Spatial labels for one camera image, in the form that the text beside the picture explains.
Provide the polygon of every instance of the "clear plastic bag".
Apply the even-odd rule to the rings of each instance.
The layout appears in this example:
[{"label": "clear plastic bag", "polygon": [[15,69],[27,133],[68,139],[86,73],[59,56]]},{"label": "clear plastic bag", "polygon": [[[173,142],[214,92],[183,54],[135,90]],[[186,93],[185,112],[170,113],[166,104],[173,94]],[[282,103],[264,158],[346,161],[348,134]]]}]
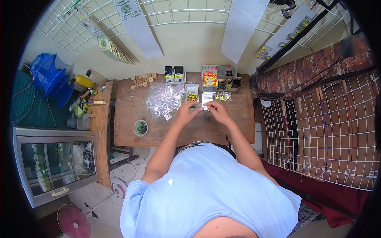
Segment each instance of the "clear plastic bag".
[{"label": "clear plastic bag", "polygon": [[172,117],[170,113],[180,108],[184,94],[184,84],[150,83],[146,104],[152,118],[169,120]]}]

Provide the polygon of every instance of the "cabinet handle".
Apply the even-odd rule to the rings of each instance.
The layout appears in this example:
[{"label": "cabinet handle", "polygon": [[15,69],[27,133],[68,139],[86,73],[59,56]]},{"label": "cabinet handle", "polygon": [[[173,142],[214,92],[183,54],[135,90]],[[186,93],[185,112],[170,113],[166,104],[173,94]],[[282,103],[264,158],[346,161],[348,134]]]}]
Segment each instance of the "cabinet handle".
[{"label": "cabinet handle", "polygon": [[64,188],[62,191],[59,191],[58,193],[56,193],[56,192],[51,192],[51,195],[52,196],[59,196],[59,195],[61,195],[61,194],[64,194],[64,193],[67,193],[69,191],[69,188]]}]

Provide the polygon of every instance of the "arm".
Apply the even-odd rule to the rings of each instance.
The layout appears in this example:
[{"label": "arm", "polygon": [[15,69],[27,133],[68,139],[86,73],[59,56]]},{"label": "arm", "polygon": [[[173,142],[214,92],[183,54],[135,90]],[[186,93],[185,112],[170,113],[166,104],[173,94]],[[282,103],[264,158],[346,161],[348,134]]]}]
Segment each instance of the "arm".
[{"label": "arm", "polygon": [[226,108],[216,101],[207,102],[204,105],[208,106],[208,110],[213,114],[215,119],[218,122],[224,124],[229,130],[238,163],[245,165],[246,167],[260,174],[263,174],[275,185],[279,186],[275,179],[266,172],[261,159],[255,150],[251,147],[245,136],[242,134],[237,124],[230,117]]},{"label": "arm", "polygon": [[157,148],[152,158],[150,159],[146,171],[142,177],[142,181],[149,184],[160,179],[164,174],[168,173],[171,166],[174,153],[176,151],[177,140],[183,128],[188,125],[193,118],[196,117],[203,109],[197,109],[194,112],[190,112],[189,108],[193,105],[197,105],[199,102],[184,102],[179,111],[177,112],[175,122],[168,130],[164,140]]}]

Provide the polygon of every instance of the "wooden clothespin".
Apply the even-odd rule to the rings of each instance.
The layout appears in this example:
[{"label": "wooden clothespin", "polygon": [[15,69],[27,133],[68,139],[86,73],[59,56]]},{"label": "wooden clothespin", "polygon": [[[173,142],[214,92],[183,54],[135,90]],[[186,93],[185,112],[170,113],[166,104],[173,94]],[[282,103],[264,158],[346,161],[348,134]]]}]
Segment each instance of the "wooden clothespin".
[{"label": "wooden clothespin", "polygon": [[317,98],[319,99],[319,101],[322,101],[324,99],[322,89],[320,87],[318,87],[315,89],[315,91],[316,91],[316,95],[317,95]]},{"label": "wooden clothespin", "polygon": [[302,113],[302,99],[298,97],[299,112]]},{"label": "wooden clothespin", "polygon": [[286,104],[283,100],[280,100],[280,104],[282,104],[283,116],[286,116]]},{"label": "wooden clothespin", "polygon": [[348,88],[347,88],[347,83],[345,82],[345,79],[341,81],[343,83],[343,91],[345,95],[348,95]]}]

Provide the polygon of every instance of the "yellow bottle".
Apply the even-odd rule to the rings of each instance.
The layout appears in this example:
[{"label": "yellow bottle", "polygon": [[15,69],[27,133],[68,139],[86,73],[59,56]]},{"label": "yellow bottle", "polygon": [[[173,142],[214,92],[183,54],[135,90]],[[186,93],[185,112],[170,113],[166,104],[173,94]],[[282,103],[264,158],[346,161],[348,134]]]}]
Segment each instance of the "yellow bottle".
[{"label": "yellow bottle", "polygon": [[78,75],[77,77],[75,77],[75,81],[78,84],[85,86],[86,88],[93,88],[95,85],[93,81],[91,81],[83,75]]}]

